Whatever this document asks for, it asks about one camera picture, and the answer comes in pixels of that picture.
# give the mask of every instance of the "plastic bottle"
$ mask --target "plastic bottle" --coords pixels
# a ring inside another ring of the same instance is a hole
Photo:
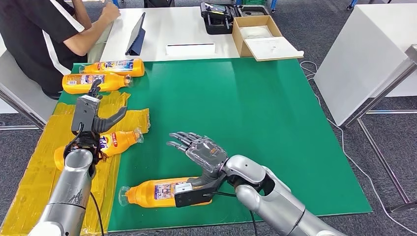
[[[185,184],[189,177],[148,180],[135,187],[123,186],[119,191],[119,203],[138,204],[141,207],[175,207],[174,189],[176,185]]]
[[[100,137],[101,151],[107,156],[113,156],[126,151],[131,145],[143,143],[144,139],[139,128],[133,131],[117,131],[111,134],[105,134]],[[64,168],[64,150],[65,146],[55,150],[54,160],[56,167],[62,171]]]
[[[81,65],[80,73],[116,73],[118,75],[130,75],[140,77],[145,73],[143,61],[139,58],[131,60],[115,60],[96,62],[91,65]]]
[[[121,87],[131,86],[129,75],[123,76],[114,73],[108,74],[70,74],[62,79],[62,87],[70,94],[87,93],[95,80],[101,80],[100,91],[114,91]]]

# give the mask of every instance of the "open box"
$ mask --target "open box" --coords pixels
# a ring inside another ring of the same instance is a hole
[[[268,29],[269,36],[248,35],[247,29]],[[281,34],[271,16],[235,17],[232,37],[240,57],[254,57],[256,61],[302,58]]]

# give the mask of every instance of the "floor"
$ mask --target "floor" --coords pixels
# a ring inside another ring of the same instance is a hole
[[[121,7],[142,7],[142,2],[125,0]],[[200,0],[176,0],[176,6],[198,6]],[[278,8],[273,15],[283,35],[298,49],[305,51],[303,60],[323,61],[336,36],[349,17],[346,6],[349,0],[279,0]],[[100,14],[100,3],[86,3],[92,19]],[[313,90],[319,94],[314,82]],[[417,107],[417,98],[386,98],[379,105],[385,109],[412,109]],[[323,107],[327,117],[330,114]],[[0,121],[8,125],[28,124],[19,114],[0,115]],[[400,179],[410,199],[417,199],[417,181],[414,170],[417,169],[415,156],[417,154],[417,118],[413,115],[367,115],[363,119],[376,142],[380,145],[391,167]],[[335,129],[340,140],[340,133]],[[0,219],[7,213],[13,200],[20,178],[39,138],[39,131],[2,131],[7,139],[0,139]],[[372,147],[366,140],[359,125],[356,123],[345,133],[345,149],[375,183],[383,203],[388,205],[400,204],[393,184],[380,165]],[[353,170],[365,192],[374,212],[362,215],[346,215],[323,217],[322,219],[346,233],[360,236],[407,236],[412,235],[386,217],[372,191],[368,179],[353,167]],[[415,218],[417,210],[391,214],[400,223],[417,231]],[[267,224],[257,223],[260,236],[277,235]],[[172,229],[159,231],[140,231],[129,233],[112,233],[110,235],[151,235],[151,236],[249,236],[254,235],[252,224],[224,225],[213,227],[197,227],[189,229]]]

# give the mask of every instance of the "person's hand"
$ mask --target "person's hand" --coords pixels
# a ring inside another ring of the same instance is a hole
[[[105,19],[108,24],[113,22],[119,16],[120,11],[118,7],[111,2],[107,3],[101,12],[101,17],[103,17],[103,19]]]

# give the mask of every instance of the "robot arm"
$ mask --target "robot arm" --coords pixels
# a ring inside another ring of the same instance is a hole
[[[275,174],[251,159],[234,155],[227,160],[228,176],[238,173],[249,184],[235,187],[236,196],[243,205],[255,212],[281,236],[343,236],[341,232],[324,223],[305,209]],[[251,186],[263,184],[265,196]]]
[[[224,179],[235,188],[238,200],[280,236],[344,236],[306,210],[304,204],[269,168],[242,155],[228,158],[226,152],[208,137],[184,132],[170,136],[182,144],[168,142],[169,146],[185,152],[203,168],[201,177],[188,180],[192,186],[201,187],[175,194],[178,207],[210,201],[208,193],[217,191]],[[184,204],[182,199],[187,199],[189,204]]]
[[[122,107],[107,119],[98,117],[100,82],[97,80],[92,84],[88,95],[77,98],[71,126],[75,139],[65,148],[64,169],[29,236],[80,235],[95,165],[101,155],[100,133],[108,131],[126,115],[126,107]]]

